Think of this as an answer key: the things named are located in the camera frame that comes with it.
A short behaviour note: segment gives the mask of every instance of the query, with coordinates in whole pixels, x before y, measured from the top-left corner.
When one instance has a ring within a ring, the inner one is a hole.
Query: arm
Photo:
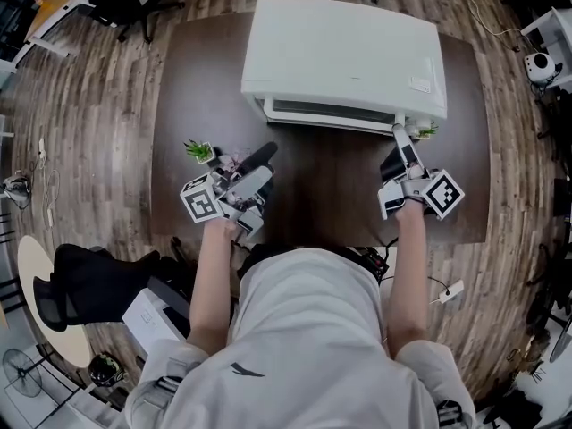
[[[187,342],[209,356],[226,346],[231,317],[231,239],[236,224],[217,218],[205,225],[190,301]]]
[[[388,314],[388,346],[392,358],[400,349],[425,338],[427,275],[424,206],[407,200],[397,212],[400,240]]]

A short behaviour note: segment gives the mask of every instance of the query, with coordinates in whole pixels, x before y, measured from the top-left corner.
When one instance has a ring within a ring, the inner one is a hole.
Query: plant pot
[[[216,153],[215,153],[215,149],[213,148],[213,146],[208,141],[205,142],[205,145],[208,145],[208,147],[210,147],[211,155],[209,157],[207,157],[206,159],[199,159],[198,157],[195,157],[195,159],[197,159],[197,163],[199,165],[208,164],[212,160],[216,159]]]

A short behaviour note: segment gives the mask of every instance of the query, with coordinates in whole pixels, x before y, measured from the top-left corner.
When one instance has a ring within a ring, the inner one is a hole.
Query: white t-shirt
[[[454,400],[472,427],[450,350],[414,341],[393,361],[381,321],[379,287],[359,265],[321,249],[266,259],[242,281],[225,349],[209,357],[184,342],[155,344],[127,420],[135,429],[434,429],[436,406]],[[167,375],[182,379],[174,396],[156,384]]]

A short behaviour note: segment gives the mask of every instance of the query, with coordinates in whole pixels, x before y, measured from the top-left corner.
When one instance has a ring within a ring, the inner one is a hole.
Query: wooden floor
[[[167,251],[168,238],[149,231],[149,189],[156,102],[169,36],[180,21],[252,11],[256,2],[184,1],[184,10],[153,20],[151,46],[142,42],[138,30],[119,44],[117,31],[73,14],[47,39],[76,55],[63,59],[34,47],[20,64],[0,103],[0,113],[9,116],[16,132],[12,169],[29,167],[43,136],[48,171],[59,171],[61,186],[52,235],[46,229],[36,170],[31,206],[21,214],[14,209],[19,237],[32,234],[49,252],[64,242],[100,245],[123,259],[137,259],[152,248]],[[501,0],[476,1],[492,28],[517,24]],[[477,245],[433,247],[429,262],[434,278],[465,283],[460,301],[432,305],[431,337],[452,348],[468,389],[479,398],[514,367],[505,360],[509,352],[526,343],[524,314],[532,292],[525,281],[539,265],[538,244],[551,243],[556,234],[550,143],[535,137],[540,112],[521,66],[523,54],[488,36],[469,16],[464,0],[380,0],[380,6],[433,21],[441,32],[472,43],[479,63],[491,145],[487,239]],[[514,43],[514,38],[505,39]],[[196,243],[185,245],[196,252]],[[432,287],[433,294],[439,290]],[[130,387],[139,375],[125,327],[88,330],[96,351],[110,350],[128,366]]]

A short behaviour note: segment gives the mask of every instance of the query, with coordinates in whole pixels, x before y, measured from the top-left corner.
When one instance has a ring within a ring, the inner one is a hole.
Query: white box
[[[139,292],[123,315],[123,321],[147,353],[157,340],[185,340],[164,313],[166,307],[167,304],[150,289],[145,288]]]

